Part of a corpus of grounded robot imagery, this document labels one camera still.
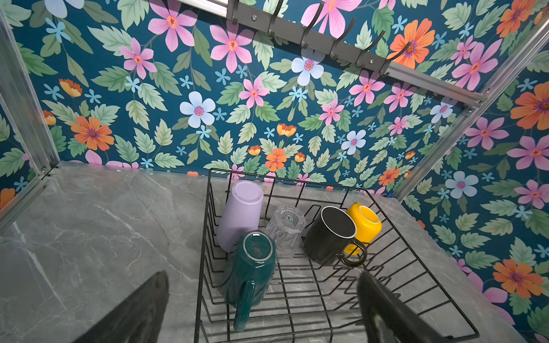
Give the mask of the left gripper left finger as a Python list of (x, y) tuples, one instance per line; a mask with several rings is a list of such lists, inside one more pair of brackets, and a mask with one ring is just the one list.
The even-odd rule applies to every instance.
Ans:
[(169, 277), (157, 272), (75, 341), (156, 342), (169, 296)]

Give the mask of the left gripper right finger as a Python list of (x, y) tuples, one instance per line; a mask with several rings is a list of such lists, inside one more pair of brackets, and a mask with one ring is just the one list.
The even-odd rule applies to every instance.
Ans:
[(369, 342), (449, 342), (369, 272), (357, 280), (357, 298)]

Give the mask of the yellow mug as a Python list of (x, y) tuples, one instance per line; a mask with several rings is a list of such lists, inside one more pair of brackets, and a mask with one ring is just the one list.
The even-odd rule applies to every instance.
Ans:
[(347, 210), (347, 214), (357, 227), (355, 238), (365, 246), (369, 245), (381, 233), (382, 220), (370, 207), (356, 202)]

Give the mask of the black mug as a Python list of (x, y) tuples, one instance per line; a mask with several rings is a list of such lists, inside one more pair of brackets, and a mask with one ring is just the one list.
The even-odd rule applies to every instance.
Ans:
[(342, 257), (342, 263), (352, 268), (359, 267), (366, 261), (367, 248), (356, 236), (357, 227), (349, 214), (338, 207), (323, 207), (305, 236), (304, 250), (312, 261), (323, 265), (333, 261), (352, 244), (362, 256), (358, 260)]

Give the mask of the cream mug green outside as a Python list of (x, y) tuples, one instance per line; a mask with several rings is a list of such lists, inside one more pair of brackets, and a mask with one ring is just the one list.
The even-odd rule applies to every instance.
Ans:
[(251, 310), (263, 300), (276, 265), (276, 245), (262, 231), (243, 234), (233, 246), (224, 271), (222, 293), (236, 310), (235, 331), (245, 331)]

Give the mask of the clear glass cup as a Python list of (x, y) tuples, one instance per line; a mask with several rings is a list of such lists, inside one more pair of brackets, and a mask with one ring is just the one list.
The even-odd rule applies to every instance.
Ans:
[(295, 207), (279, 207), (264, 229), (276, 245), (277, 258), (293, 258), (302, 241), (306, 226), (304, 214)]

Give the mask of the lilac plastic cup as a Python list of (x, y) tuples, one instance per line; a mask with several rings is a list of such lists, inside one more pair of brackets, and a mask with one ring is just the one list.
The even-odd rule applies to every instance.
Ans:
[(239, 181), (231, 189), (217, 230), (217, 243), (225, 252), (243, 234), (258, 229), (263, 199), (262, 188), (252, 181)]

